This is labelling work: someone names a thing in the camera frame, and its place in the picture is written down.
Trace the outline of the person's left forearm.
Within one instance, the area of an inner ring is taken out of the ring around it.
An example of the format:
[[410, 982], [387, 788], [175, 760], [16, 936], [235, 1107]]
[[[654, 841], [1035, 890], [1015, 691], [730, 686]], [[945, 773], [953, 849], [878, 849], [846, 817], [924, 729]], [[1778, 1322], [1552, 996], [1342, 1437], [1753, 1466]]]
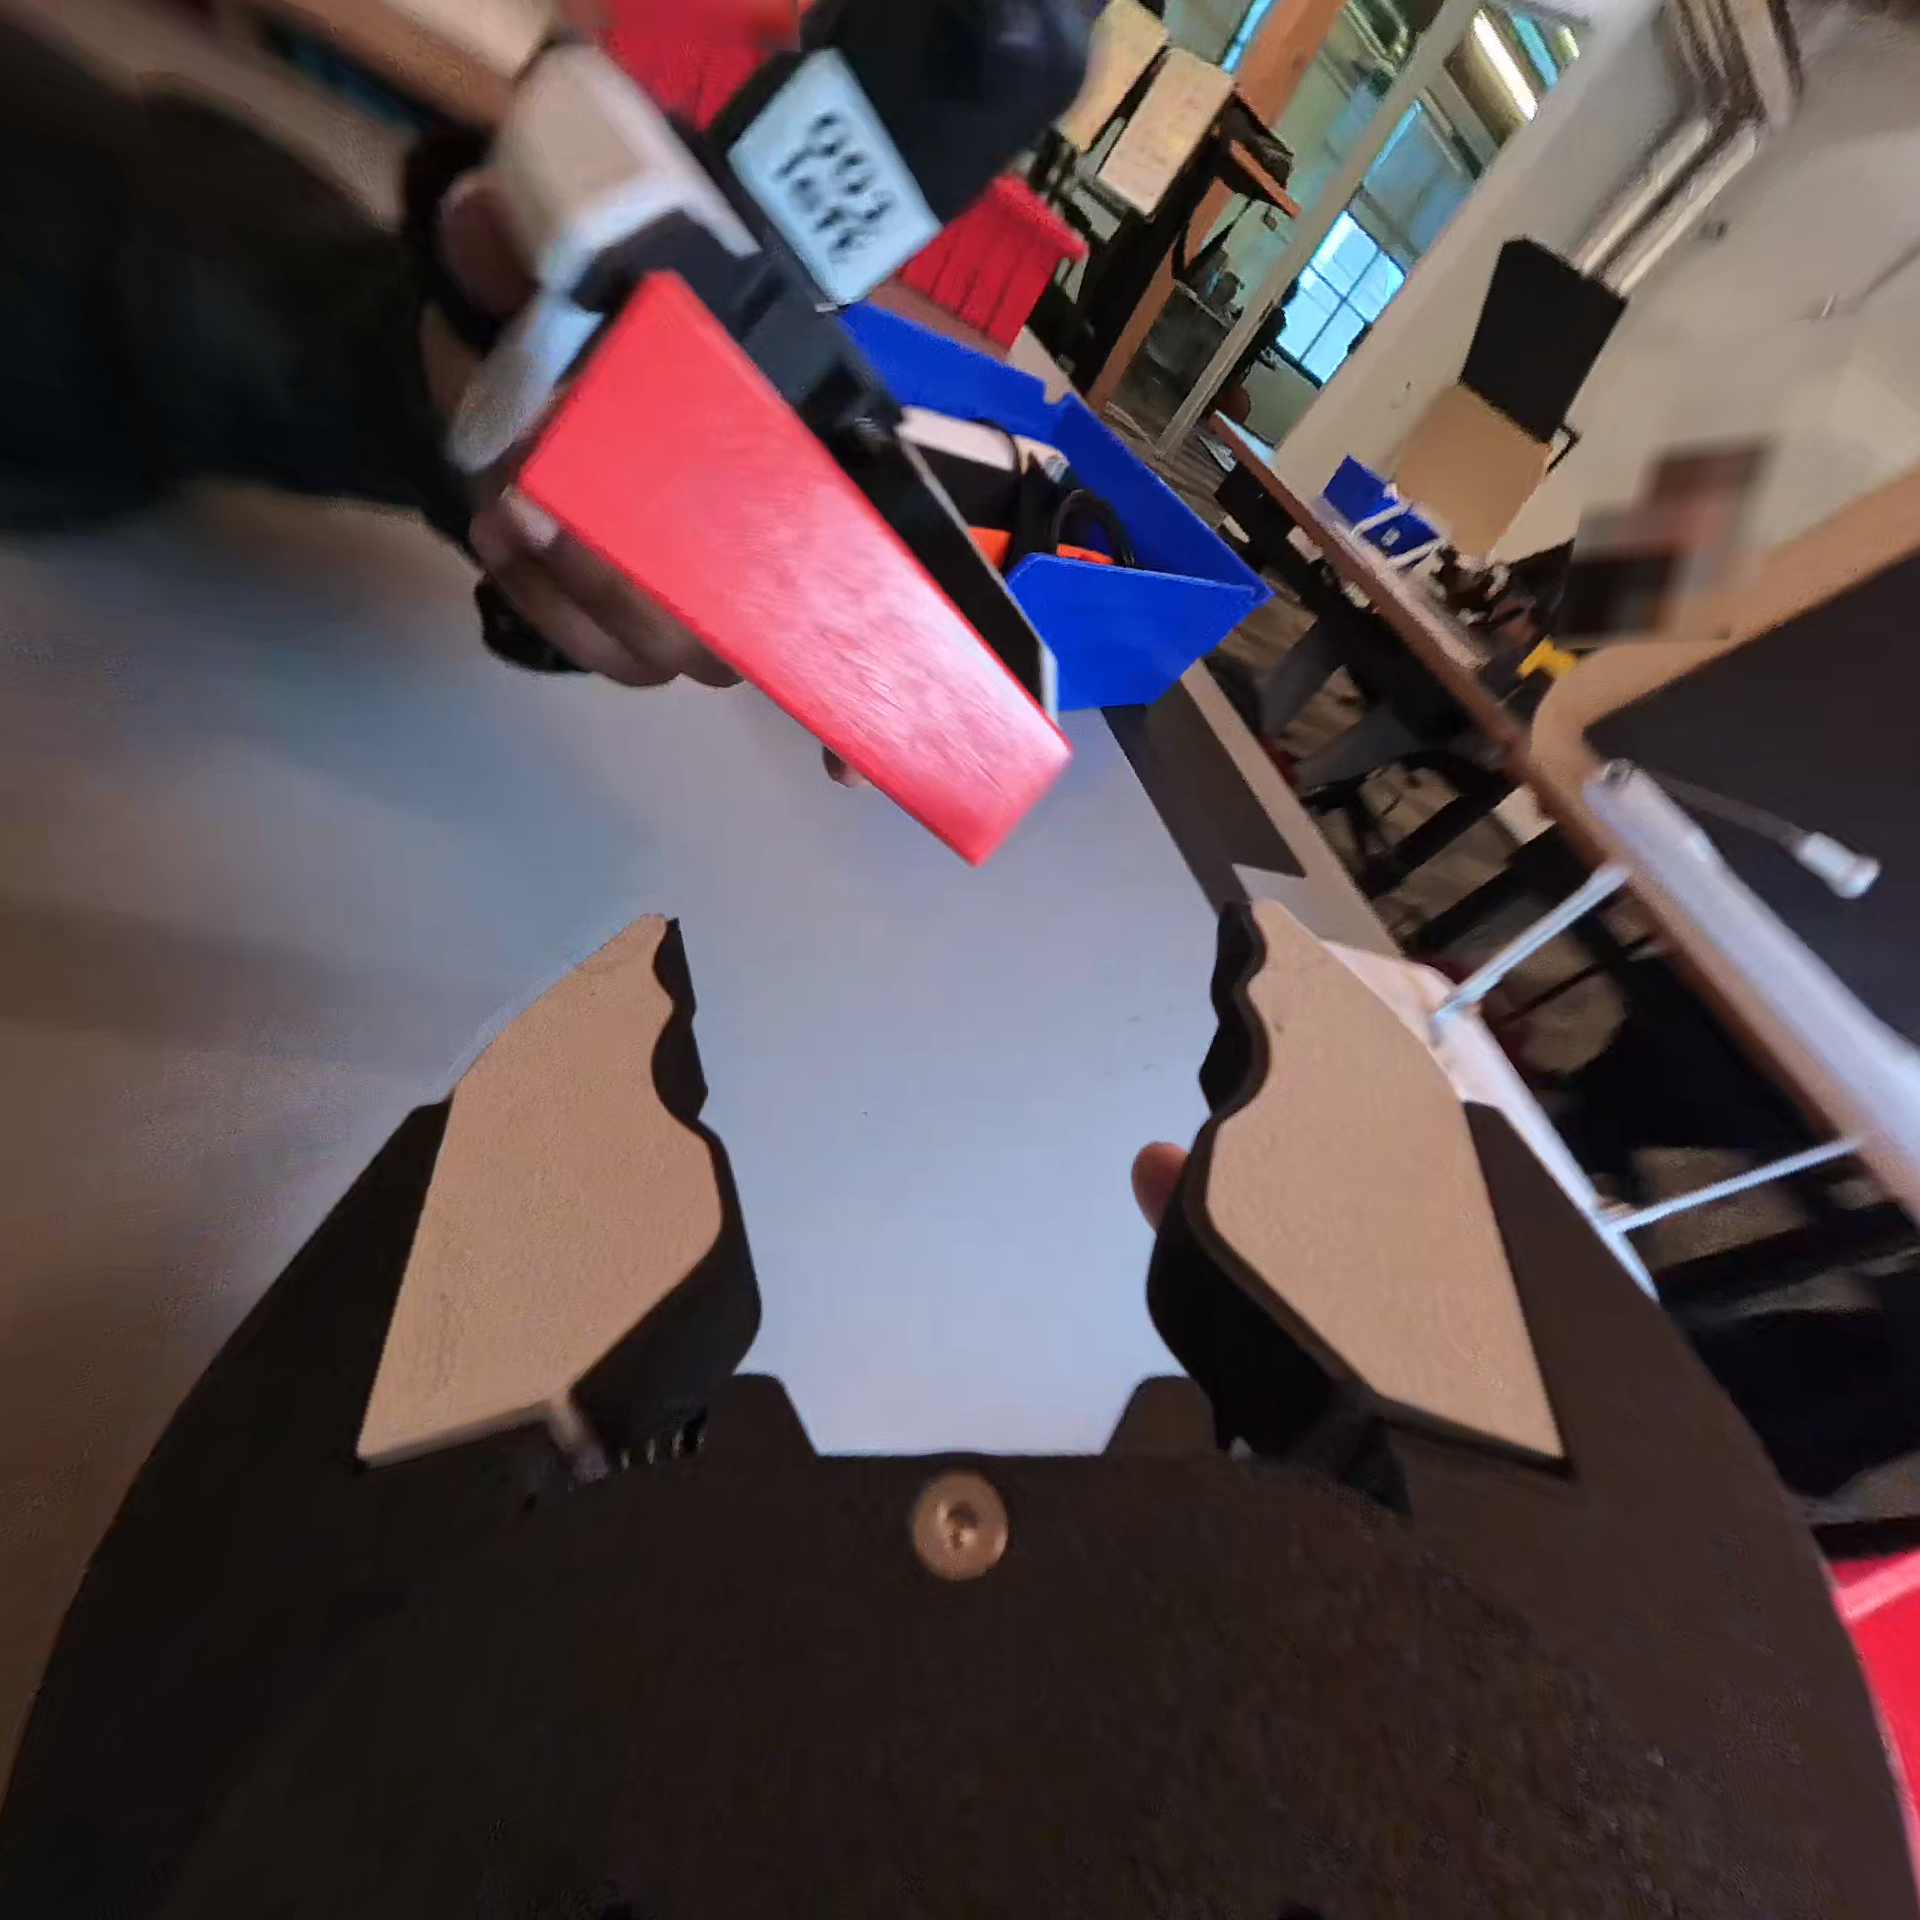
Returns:
[[472, 517], [424, 322], [432, 208], [398, 232], [210, 104], [6, 27], [3, 525], [118, 521], [200, 483]]

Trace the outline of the blue plastic bin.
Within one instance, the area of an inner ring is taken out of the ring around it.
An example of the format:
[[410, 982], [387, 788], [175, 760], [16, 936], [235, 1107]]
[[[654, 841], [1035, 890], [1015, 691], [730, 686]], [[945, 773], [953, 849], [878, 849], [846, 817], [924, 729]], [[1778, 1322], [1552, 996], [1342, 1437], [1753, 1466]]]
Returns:
[[1271, 589], [1075, 394], [1042, 381], [878, 304], [844, 316], [849, 333], [900, 404], [992, 420], [1059, 470], [1024, 459], [994, 499], [986, 477], [955, 477], [967, 525], [1015, 531], [1019, 545], [1086, 545], [1119, 564], [1031, 557], [1009, 592], [1059, 665], [1059, 709], [1155, 705], [1212, 653]]

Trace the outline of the red plastic crate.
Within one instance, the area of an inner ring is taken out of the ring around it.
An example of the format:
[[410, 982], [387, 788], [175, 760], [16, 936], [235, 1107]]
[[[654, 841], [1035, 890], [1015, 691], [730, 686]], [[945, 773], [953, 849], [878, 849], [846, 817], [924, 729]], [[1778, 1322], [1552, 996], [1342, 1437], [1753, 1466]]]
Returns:
[[896, 280], [996, 348], [1012, 348], [1066, 262], [1088, 241], [1019, 177], [996, 177]]

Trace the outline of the red plastic bin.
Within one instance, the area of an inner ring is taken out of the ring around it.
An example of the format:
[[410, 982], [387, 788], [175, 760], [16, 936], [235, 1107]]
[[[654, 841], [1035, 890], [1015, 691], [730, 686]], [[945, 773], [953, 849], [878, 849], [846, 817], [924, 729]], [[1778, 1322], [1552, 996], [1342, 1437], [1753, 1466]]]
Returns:
[[1880, 1717], [1918, 1882], [1918, 1550], [1836, 1563], [1828, 1585]]

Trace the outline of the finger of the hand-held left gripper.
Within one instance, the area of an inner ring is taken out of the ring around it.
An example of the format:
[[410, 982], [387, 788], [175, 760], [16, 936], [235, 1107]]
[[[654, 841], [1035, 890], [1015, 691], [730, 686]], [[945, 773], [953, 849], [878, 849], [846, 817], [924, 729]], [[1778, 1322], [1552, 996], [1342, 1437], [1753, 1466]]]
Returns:
[[878, 436], [878, 512], [974, 633], [1044, 715], [1059, 714], [1059, 665], [922, 452]]

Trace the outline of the wooden office desk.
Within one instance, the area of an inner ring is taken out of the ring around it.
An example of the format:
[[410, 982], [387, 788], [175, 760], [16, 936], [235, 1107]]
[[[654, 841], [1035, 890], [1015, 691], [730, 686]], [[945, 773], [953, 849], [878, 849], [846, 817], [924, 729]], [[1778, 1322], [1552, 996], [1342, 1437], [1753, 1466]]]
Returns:
[[[1225, 475], [1216, 504], [1232, 523], [1232, 545], [1312, 614], [1314, 633], [1342, 640], [1338, 669], [1352, 672], [1363, 714], [1383, 752], [1368, 765], [1299, 765], [1299, 796], [1310, 812], [1350, 822], [1355, 882], [1379, 900], [1490, 818], [1530, 779], [1530, 715], [1497, 697], [1486, 678], [1490, 653], [1436, 601], [1414, 566], [1398, 566], [1319, 496], [1286, 483], [1265, 445], [1225, 417], [1210, 422]], [[1363, 805], [1366, 785], [1398, 765], [1438, 778], [1449, 800], [1401, 840], [1385, 840]]]

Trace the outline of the whiteboard easel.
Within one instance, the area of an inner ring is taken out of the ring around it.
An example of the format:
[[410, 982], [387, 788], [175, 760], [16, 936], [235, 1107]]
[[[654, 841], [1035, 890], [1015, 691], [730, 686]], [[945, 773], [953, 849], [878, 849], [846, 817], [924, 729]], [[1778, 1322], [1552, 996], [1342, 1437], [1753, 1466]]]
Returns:
[[1176, 41], [1171, 12], [1104, 8], [1088, 82], [1024, 168], [1088, 245], [1078, 281], [1057, 269], [1031, 329], [1098, 414], [1231, 198], [1296, 211], [1275, 123], [1338, 4], [1248, 4], [1216, 60]]

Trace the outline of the black board on stand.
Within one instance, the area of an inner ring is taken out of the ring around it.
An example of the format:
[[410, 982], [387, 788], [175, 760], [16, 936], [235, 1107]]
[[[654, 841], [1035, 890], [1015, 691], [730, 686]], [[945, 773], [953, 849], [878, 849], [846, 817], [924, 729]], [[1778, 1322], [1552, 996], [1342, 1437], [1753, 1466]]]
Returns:
[[1804, 534], [1719, 564], [1708, 582], [1674, 589], [1664, 611], [1634, 630], [1612, 629], [1530, 717], [1528, 788], [1593, 872], [1563, 902], [1537, 918], [1438, 1004], [1432, 1046], [1451, 1061], [1454, 1026], [1480, 1020], [1480, 1004], [1552, 938], [1631, 894], [1667, 958], [1761, 1072], [1824, 1138], [1730, 1181], [1683, 1194], [1651, 1209], [1607, 1203], [1552, 1130], [1539, 1099], [1523, 1107], [1523, 1134], [1576, 1203], [1616, 1244], [1648, 1290], [1631, 1234], [1652, 1220], [1852, 1162], [1870, 1169], [1910, 1219], [1918, 1201], [1915, 1042], [1878, 1020], [1802, 940], [1752, 894], [1716, 846], [1711, 822], [1742, 826], [1822, 880], [1839, 899], [1864, 899], [1882, 864], [1824, 832], [1802, 830], [1755, 808], [1663, 785], [1628, 760], [1598, 757], [1591, 726], [1643, 694], [1697, 672], [1758, 635], [1808, 612], [1883, 566], [1915, 556], [1918, 470], [1860, 494]]

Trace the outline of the orange plastic piece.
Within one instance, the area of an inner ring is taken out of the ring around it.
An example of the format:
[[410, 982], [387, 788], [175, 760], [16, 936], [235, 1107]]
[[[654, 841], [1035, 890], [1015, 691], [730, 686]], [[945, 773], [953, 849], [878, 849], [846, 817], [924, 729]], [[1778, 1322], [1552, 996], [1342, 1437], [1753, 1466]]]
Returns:
[[1086, 545], [1019, 545], [1015, 531], [1001, 531], [991, 525], [971, 523], [967, 529], [969, 540], [974, 542], [980, 557], [1001, 577], [1011, 577], [1019, 564], [1031, 557], [1042, 560], [1067, 560], [1075, 564], [1095, 564], [1095, 566], [1113, 566], [1119, 564], [1116, 557], [1100, 549]]

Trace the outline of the small blue bin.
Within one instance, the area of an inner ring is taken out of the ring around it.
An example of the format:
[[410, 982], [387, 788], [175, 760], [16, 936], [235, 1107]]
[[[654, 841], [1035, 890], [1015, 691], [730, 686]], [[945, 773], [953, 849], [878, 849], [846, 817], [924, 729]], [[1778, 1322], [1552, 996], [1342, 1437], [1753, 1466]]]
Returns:
[[1442, 545], [1440, 531], [1391, 481], [1353, 454], [1334, 468], [1322, 500], [1355, 540], [1395, 564], [1426, 560]]

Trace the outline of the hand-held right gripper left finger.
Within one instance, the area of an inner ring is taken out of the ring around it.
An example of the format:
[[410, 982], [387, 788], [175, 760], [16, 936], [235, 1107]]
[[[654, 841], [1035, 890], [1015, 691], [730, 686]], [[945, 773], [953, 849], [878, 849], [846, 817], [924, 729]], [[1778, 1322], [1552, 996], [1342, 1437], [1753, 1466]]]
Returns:
[[646, 917], [473, 1058], [401, 1269], [367, 1466], [524, 1428], [580, 1477], [697, 1449], [761, 1292], [695, 1016], [681, 926]]

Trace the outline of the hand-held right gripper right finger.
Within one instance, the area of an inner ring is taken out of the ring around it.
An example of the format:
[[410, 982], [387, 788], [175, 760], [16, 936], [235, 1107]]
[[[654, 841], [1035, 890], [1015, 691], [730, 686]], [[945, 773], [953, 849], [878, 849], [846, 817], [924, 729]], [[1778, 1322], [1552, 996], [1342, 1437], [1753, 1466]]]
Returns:
[[1146, 1301], [1214, 1449], [1398, 1512], [1563, 1505], [1566, 1201], [1520, 1138], [1486, 1163], [1481, 1107], [1288, 910], [1224, 913], [1212, 998]]

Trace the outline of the red rectangular block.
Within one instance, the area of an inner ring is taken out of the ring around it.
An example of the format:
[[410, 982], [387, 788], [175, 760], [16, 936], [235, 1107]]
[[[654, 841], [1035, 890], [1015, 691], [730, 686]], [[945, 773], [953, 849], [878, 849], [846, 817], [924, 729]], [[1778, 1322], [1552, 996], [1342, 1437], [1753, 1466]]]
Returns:
[[1047, 651], [967, 525], [1000, 649], [684, 276], [639, 281], [518, 490], [967, 864], [1066, 770]]

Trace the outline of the white tube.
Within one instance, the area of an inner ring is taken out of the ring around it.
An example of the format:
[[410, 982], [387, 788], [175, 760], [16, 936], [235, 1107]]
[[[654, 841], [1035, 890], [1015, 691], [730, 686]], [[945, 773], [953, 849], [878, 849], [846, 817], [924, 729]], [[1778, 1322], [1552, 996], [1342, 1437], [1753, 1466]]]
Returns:
[[926, 461], [939, 457], [952, 465], [1003, 473], [1019, 473], [1024, 467], [1024, 443], [1009, 428], [992, 420], [947, 417], [919, 404], [904, 404], [898, 438]]

